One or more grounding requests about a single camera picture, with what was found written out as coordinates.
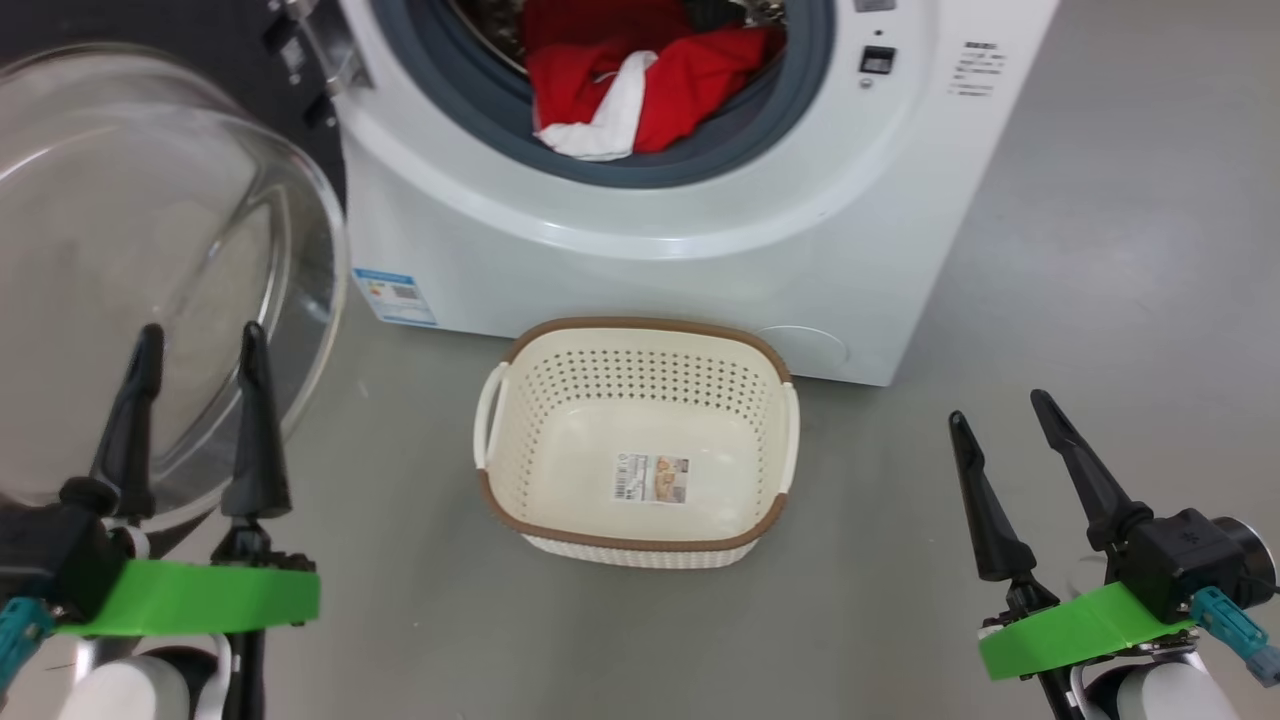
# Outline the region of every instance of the gray rubber seal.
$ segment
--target gray rubber seal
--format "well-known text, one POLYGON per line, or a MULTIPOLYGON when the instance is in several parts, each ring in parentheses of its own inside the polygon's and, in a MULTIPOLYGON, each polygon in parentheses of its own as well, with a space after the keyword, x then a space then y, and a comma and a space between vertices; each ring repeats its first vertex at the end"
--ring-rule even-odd
POLYGON ((787 4, 781 61, 664 152, 613 163, 558 155, 532 135, 532 88, 471 35, 448 0, 374 0, 387 41, 424 94, 458 126, 508 158, 566 179, 662 188, 714 178, 781 140, 822 87, 835 46, 835 0, 787 4))

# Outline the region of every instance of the gray floor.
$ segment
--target gray floor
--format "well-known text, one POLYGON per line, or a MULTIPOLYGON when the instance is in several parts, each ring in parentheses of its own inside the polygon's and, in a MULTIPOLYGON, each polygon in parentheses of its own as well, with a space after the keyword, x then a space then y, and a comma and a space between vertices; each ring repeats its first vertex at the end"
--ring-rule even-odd
MULTIPOLYGON (((1157 511, 1280 543, 1277 29, 1270 0, 1065 0, 897 384, 803 383, 792 502, 726 570, 595 566, 504 530, 468 448, 506 343, 357 299, 273 527, 325 594, 271 638, 271 719, 1047 717, 978 661, 1004 591, 974 577, 946 414, 969 414, 1055 589, 1088 546, 1033 387, 1157 511)), ((1280 602, 1257 618, 1280 632, 1280 602)), ((52 712, 60 650, 6 717, 52 712)), ((1275 717, 1280 691, 1206 655, 1244 717, 1275 717)))

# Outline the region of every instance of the blue and white sticker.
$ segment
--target blue and white sticker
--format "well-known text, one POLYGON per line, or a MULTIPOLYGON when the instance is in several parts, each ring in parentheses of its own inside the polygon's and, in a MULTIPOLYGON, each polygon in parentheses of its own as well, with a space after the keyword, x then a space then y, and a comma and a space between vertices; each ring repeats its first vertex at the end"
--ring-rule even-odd
POLYGON ((365 300, 381 320, 426 328, 436 325, 435 314, 417 288, 417 282, 410 275, 362 268, 356 268, 352 274, 360 291, 365 293, 365 300))

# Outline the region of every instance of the green tape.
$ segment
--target green tape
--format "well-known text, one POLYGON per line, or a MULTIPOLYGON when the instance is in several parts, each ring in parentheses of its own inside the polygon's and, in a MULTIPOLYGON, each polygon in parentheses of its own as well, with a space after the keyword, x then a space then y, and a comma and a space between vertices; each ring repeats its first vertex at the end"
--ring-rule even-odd
POLYGON ((992 680, 1075 665, 1190 628, 1157 620, 1121 583, 1037 612, 978 643, 992 680))
POLYGON ((320 575, 271 568, 131 560, 102 611, 72 635, 244 633, 320 616, 320 575))

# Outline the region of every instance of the red and white garment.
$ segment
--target red and white garment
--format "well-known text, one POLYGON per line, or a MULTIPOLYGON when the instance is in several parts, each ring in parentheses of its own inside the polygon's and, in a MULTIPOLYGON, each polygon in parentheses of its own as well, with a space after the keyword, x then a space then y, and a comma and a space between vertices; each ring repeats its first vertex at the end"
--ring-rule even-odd
POLYGON ((681 0, 527 0, 535 135, 605 161, 686 137, 782 42, 769 28, 695 35, 681 0))

